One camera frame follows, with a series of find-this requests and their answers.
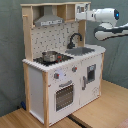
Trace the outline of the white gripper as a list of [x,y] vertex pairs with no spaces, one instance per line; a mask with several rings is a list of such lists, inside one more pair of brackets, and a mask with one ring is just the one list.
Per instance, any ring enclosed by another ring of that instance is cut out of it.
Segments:
[[77,20],[87,20],[87,21],[94,21],[94,12],[93,11],[86,11],[76,14]]

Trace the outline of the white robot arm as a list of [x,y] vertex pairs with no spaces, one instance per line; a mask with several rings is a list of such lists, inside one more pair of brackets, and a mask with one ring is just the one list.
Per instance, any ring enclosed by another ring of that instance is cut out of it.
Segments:
[[97,40],[103,41],[108,38],[128,36],[128,23],[123,26],[116,26],[119,19],[119,12],[116,9],[93,9],[84,12],[78,9],[75,18],[99,22],[100,25],[94,29],[94,36]]

